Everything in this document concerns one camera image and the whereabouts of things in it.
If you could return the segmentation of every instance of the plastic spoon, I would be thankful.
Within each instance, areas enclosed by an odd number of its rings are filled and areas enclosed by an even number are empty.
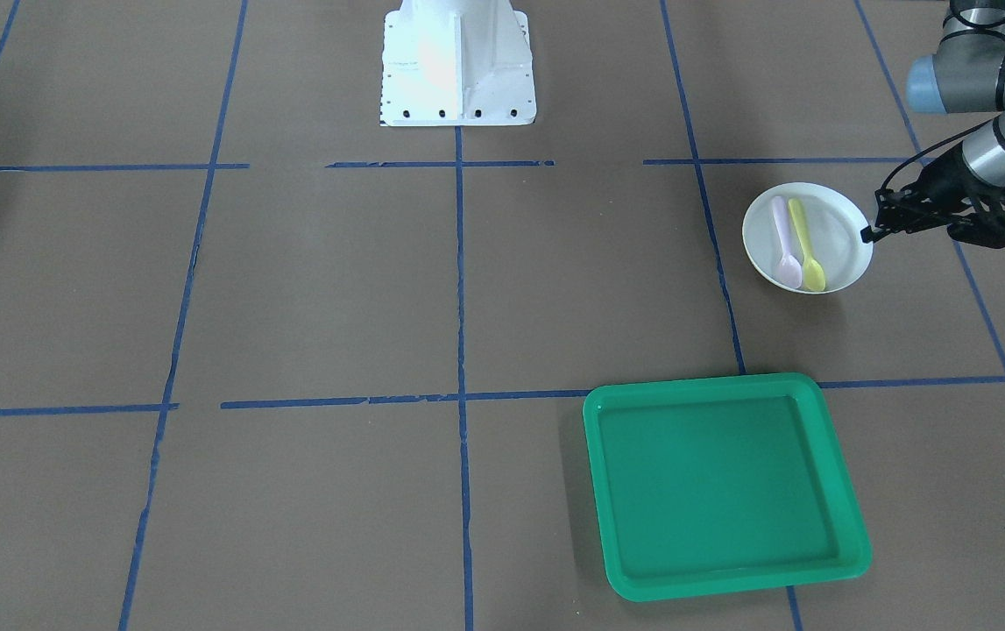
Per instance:
[[[775,280],[795,290],[802,286],[802,264],[790,251],[790,217],[786,200],[781,196],[771,197],[771,215],[775,216],[775,233],[779,236],[779,246],[783,247],[783,258],[775,266]]]
[[[802,249],[803,287],[810,291],[825,291],[825,269],[814,258],[810,228],[806,226],[806,208],[797,199],[791,199],[787,205],[790,206],[790,220],[794,221],[794,231],[798,234],[798,247]]]

